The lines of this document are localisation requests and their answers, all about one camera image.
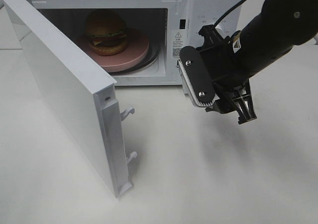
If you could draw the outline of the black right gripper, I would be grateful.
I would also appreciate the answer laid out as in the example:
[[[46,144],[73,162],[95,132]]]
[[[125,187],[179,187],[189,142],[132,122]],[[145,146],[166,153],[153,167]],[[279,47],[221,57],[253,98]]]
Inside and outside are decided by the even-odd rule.
[[[211,24],[204,25],[199,35],[204,38],[204,43],[197,50],[218,96],[213,105],[205,108],[205,111],[220,114],[236,111],[239,124],[256,119],[249,77],[247,72],[239,67],[233,52],[234,39],[240,36],[240,33],[223,37]]]

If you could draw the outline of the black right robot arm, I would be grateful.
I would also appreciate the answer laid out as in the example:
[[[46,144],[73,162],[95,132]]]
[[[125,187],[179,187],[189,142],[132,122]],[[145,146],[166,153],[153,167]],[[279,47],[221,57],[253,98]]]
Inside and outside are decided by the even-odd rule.
[[[265,0],[259,15],[224,39],[215,25],[203,26],[199,52],[218,97],[206,111],[236,111],[240,124],[255,119],[249,79],[317,32],[318,0]]]

